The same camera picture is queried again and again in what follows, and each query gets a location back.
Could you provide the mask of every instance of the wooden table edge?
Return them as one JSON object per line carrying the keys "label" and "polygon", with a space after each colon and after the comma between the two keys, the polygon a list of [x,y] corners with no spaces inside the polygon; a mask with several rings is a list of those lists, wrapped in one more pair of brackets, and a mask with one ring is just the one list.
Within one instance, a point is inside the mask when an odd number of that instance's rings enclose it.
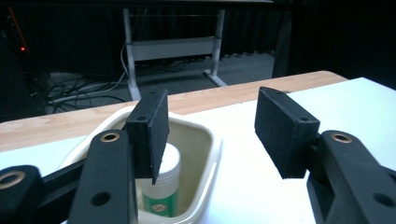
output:
{"label": "wooden table edge", "polygon": [[[346,78],[335,73],[319,71],[202,91],[185,92],[168,96],[169,111],[187,115],[256,100],[260,86],[292,92],[346,80]],[[117,110],[136,103],[105,105],[0,123],[0,152],[87,135]]]}

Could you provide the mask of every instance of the bolt hole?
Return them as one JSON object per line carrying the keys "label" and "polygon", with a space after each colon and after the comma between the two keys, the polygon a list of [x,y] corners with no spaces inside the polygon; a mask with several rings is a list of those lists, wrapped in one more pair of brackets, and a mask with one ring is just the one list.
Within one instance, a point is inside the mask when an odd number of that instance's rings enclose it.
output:
{"label": "bolt hole", "polygon": [[118,133],[107,133],[107,134],[103,135],[100,138],[100,140],[102,142],[114,142],[119,138],[120,138],[120,135]]}
{"label": "bolt hole", "polygon": [[110,201],[111,195],[108,192],[100,192],[95,194],[91,199],[91,204],[94,206],[102,206]]}
{"label": "bolt hole", "polygon": [[349,136],[346,136],[344,134],[341,134],[341,133],[333,134],[332,139],[334,139],[337,142],[341,142],[341,143],[351,143],[352,142],[352,138],[350,138]]}
{"label": "bolt hole", "polygon": [[15,181],[17,179],[17,175],[9,175],[9,176],[5,176],[3,179],[0,180],[0,184],[5,185],[5,184],[9,184],[12,181]]}
{"label": "bolt hole", "polygon": [[382,194],[382,193],[375,193],[374,194],[374,199],[378,202],[381,203],[387,207],[394,207],[395,202],[387,195]]}

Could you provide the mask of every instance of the cable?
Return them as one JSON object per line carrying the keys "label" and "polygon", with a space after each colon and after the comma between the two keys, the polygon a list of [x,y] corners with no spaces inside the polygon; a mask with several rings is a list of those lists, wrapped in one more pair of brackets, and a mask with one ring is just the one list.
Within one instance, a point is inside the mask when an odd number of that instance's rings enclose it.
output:
{"label": "cable", "polygon": [[80,92],[80,90],[74,91],[74,89],[76,88],[76,87],[74,87],[74,88],[72,88],[73,91],[71,91],[70,93],[76,92],[76,93],[77,93],[76,95],[71,95],[71,96],[66,96],[66,97],[63,97],[63,98],[55,99],[55,100],[49,101],[49,103],[50,103],[50,104],[51,104],[51,103],[59,103],[59,102],[61,102],[61,101],[67,101],[67,100],[69,100],[69,99],[78,98],[78,97],[81,96],[81,95],[91,96],[91,95],[93,95],[93,94],[98,94],[98,93],[103,93],[103,92],[107,92],[107,91],[112,91],[112,90],[114,90],[118,85],[120,85],[120,82],[121,82],[122,79],[124,78],[125,74],[126,74],[126,73],[124,72],[124,73],[122,74],[122,76],[120,77],[120,79],[119,79],[111,88],[109,88],[109,89],[106,89],[106,90],[103,90],[103,91]]}

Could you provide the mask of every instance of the white bowl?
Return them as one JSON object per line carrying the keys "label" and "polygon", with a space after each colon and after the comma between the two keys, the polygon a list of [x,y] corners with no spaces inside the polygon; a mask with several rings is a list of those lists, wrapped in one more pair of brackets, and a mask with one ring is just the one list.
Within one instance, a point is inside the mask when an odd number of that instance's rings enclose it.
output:
{"label": "white bowl", "polygon": [[[120,129],[134,106],[117,111],[90,133],[69,155],[59,168],[63,168],[86,156],[94,136],[109,129]],[[222,138],[206,126],[169,114],[168,143],[180,152],[180,178],[177,216],[160,217],[143,211],[140,181],[136,180],[139,223],[192,223],[205,211],[216,178],[222,149]]]}

